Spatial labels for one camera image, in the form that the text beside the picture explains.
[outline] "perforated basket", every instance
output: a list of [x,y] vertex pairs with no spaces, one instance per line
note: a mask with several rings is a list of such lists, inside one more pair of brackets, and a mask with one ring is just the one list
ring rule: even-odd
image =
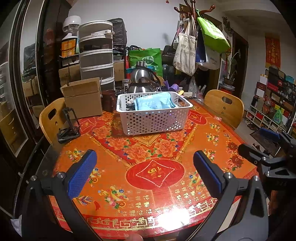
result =
[[139,135],[162,131],[176,131],[184,128],[188,112],[193,106],[176,92],[169,91],[172,101],[179,108],[159,110],[127,111],[130,99],[157,94],[158,92],[122,94],[118,96],[116,110],[120,113],[123,132],[126,135]]

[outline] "glass tabletop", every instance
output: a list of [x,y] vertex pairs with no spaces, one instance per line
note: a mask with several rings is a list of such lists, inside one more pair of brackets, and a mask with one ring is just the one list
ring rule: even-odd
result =
[[[92,149],[98,159],[80,196],[73,201],[103,238],[124,239],[168,234],[202,222],[216,203],[193,165],[202,150],[224,172],[248,177],[255,166],[238,155],[243,141],[218,115],[198,100],[183,130],[126,136],[119,113],[80,119],[81,136],[52,144],[37,171],[50,177],[66,172]],[[69,229],[51,197],[62,227]]]

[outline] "blue plastic package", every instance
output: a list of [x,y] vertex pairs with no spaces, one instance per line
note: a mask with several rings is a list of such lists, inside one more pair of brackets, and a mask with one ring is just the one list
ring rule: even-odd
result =
[[173,103],[168,92],[139,97],[135,101],[136,110],[156,110],[175,107],[176,105]]

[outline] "brown mug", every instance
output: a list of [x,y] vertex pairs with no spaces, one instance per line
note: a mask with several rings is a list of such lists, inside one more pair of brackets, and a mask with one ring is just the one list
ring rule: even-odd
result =
[[107,112],[116,110],[115,90],[102,91],[102,96],[103,110]]

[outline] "red chinese scroll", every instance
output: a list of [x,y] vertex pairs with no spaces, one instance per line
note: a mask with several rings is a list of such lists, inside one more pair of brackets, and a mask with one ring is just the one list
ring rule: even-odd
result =
[[281,45],[280,45],[279,38],[275,38],[266,34],[265,46],[266,46],[265,67],[269,68],[271,65],[275,65],[281,68]]

